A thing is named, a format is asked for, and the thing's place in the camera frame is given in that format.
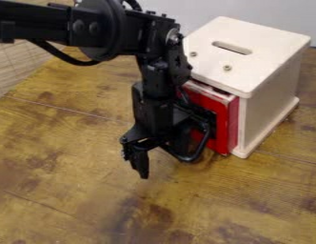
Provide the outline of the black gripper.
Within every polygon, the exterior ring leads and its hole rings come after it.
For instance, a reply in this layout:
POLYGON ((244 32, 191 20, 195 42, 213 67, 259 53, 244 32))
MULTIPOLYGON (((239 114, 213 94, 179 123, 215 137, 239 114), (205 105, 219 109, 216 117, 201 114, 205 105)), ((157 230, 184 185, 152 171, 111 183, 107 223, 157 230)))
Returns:
MULTIPOLYGON (((172 138, 176 127, 187 121, 207 121, 212 126, 213 113, 196 105, 183 88, 165 99, 145 95, 145 84, 139 82, 132 87, 133 113, 136 124, 121 137, 123 156, 131 159, 133 169, 141 179, 149 178, 148 151, 161 147, 172 138)), ((177 159, 199 159, 204 149, 204 132, 184 125, 177 129, 172 149, 177 159)))

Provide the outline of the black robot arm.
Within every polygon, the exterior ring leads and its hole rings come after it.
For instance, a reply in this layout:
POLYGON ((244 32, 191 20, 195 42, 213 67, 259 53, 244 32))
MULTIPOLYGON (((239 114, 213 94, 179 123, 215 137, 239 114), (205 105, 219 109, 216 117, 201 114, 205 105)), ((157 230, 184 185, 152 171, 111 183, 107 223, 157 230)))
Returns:
POLYGON ((76 66, 133 55, 143 81, 132 87, 136 124, 120 139, 123 157, 141 178, 149 178, 148 152, 157 147, 184 162, 199 159, 215 115, 184 90, 193 66, 175 19, 143 10, 137 0, 82 0, 72 6, 0 0, 0 43, 18 39, 76 66))

